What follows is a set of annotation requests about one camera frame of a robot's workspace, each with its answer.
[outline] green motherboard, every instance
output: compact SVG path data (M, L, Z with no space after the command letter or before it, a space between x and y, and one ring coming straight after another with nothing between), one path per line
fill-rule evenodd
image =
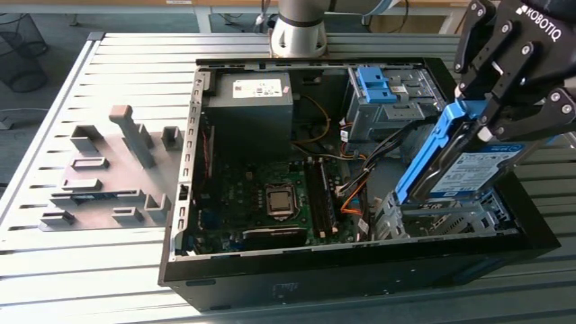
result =
M246 250L243 232L259 229L299 228L306 230L305 246L337 244L354 241L355 223L350 215L341 215L339 202L334 206L337 227L330 235L319 235L315 229L310 187L307 186L306 161L278 162L261 165L221 168L218 204L205 207L198 213L195 249L201 254ZM337 160L325 160L323 169L331 192L342 184L342 172ZM274 214L274 194L294 198L290 215Z

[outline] cpu socket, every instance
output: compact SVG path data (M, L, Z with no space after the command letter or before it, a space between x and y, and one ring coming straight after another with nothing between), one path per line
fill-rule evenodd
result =
M297 203L295 185L269 184L267 190L267 211L277 221L286 221L298 215L301 209Z

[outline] ram slot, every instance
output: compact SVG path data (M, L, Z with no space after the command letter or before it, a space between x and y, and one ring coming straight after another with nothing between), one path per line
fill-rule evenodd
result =
M305 174L315 236L326 238L338 232L338 228L333 195L322 160L306 163Z

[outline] blue plastic bracket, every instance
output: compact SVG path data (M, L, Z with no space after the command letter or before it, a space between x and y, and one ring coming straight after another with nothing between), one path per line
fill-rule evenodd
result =
M389 87L389 78L379 67L359 67L359 81L369 103L397 103L397 94Z
M473 119L477 118L486 107L486 101L457 101L445 108L431 135L429 136L429 139L426 140L425 145L397 185L397 195L401 204L406 203L410 188L419 179L434 154L443 149L451 141L449 133L454 122L466 115Z

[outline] slotted metal table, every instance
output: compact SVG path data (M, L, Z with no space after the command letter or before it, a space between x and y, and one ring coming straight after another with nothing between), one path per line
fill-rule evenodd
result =
M266 36L255 34L94 34L90 39L0 201L2 323L576 322L573 136L538 151L518 170L562 248L463 287L201 314L157 284L165 228L42 232L49 195L74 154L74 126L106 117L122 103L134 106L137 122L151 131L185 125L195 60L269 52ZM457 43L457 37L439 35L330 36L334 57L441 57L449 67Z

